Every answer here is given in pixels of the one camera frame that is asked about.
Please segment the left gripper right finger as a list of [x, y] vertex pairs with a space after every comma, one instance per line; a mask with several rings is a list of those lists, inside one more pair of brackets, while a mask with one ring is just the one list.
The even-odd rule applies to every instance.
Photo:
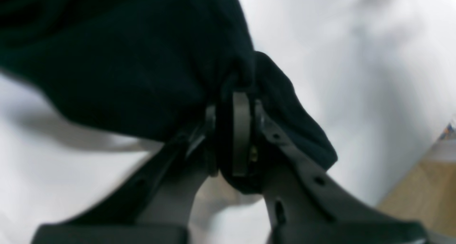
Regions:
[[271, 244], [428, 244], [420, 223], [363, 204], [300, 151], [260, 100], [234, 92], [232, 175], [266, 202]]

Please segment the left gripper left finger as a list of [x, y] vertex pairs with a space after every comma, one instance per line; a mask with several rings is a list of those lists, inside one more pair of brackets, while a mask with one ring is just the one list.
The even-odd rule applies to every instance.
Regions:
[[107, 198], [70, 220], [41, 225], [32, 243], [187, 244], [195, 195], [217, 174], [215, 125], [209, 105]]

